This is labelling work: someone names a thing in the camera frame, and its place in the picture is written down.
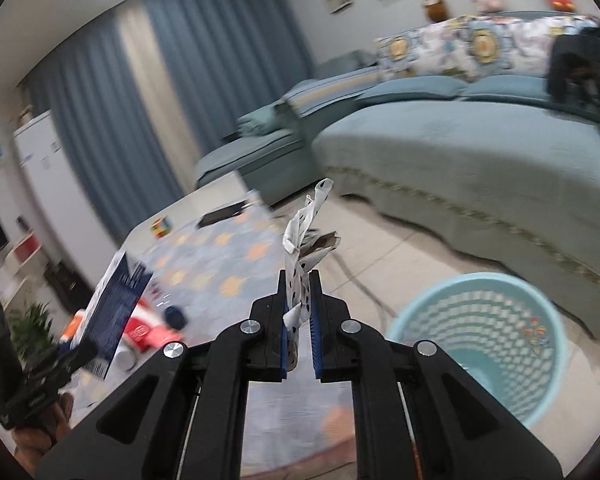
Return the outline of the person's left hand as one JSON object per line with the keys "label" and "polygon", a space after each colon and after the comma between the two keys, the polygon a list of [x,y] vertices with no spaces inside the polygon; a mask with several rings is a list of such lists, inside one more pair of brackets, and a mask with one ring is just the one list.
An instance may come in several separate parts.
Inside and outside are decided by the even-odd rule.
{"label": "person's left hand", "polygon": [[54,428],[51,432],[36,427],[17,427],[10,432],[16,445],[14,457],[31,476],[54,443],[64,440],[71,431],[73,404],[74,396],[70,392],[60,396],[52,407]]}

